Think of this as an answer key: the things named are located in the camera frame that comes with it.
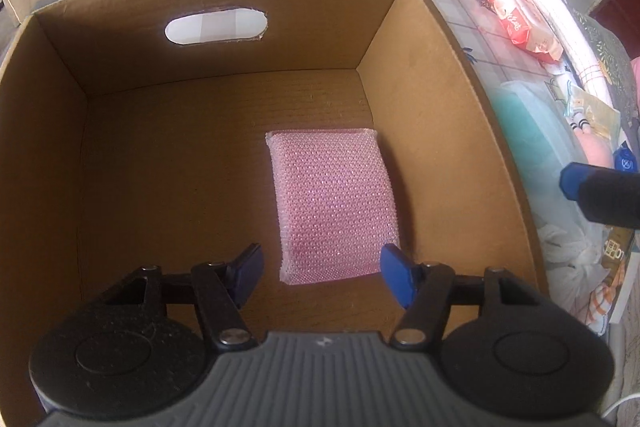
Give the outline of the red wet wipes pack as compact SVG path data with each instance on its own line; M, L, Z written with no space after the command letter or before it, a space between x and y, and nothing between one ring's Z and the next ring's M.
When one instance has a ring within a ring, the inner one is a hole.
M527 0L487 0L517 48L544 63L557 63L563 48L541 12Z

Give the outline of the gold tissue pack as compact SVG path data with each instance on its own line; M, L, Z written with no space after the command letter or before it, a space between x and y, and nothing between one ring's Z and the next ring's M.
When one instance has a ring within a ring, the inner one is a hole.
M631 243L634 240L634 230L620 227L609 227L603 245L601 265L613 280L620 266L624 263Z

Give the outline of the white tied plastic bag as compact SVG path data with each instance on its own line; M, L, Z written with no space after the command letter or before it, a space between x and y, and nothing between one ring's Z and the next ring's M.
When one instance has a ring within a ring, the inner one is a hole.
M508 81L488 98L532 210L551 299L572 312L606 277L605 227L588 221L560 187L563 168L587 158L543 83Z

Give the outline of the white rolled blanket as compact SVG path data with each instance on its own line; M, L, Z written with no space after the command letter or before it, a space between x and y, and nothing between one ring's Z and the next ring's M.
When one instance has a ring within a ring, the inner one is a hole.
M607 106L614 107L600 62L582 32L572 10L564 0L529 0L536 5L573 65L577 77L587 93Z

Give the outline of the pink plush pig toy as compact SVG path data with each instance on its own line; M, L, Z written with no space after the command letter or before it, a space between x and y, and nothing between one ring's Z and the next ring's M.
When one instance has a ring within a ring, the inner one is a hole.
M614 168L613 153L608 145L608 141L597 134L592 132L585 132L582 129L576 128L574 135L584 152L587 162L591 166Z

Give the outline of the orange striped towel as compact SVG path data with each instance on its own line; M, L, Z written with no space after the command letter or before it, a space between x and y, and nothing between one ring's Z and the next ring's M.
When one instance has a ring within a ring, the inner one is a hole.
M613 312L620 283L601 283L596 289L579 303L576 317L579 322L586 325L597 336L603 336L608 329L608 321Z

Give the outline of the pink scrubbing sponge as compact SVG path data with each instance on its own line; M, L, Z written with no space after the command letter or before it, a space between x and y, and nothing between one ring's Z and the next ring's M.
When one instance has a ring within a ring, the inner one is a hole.
M390 176L373 129L266 134L281 243L280 281L310 285L380 271L399 242Z

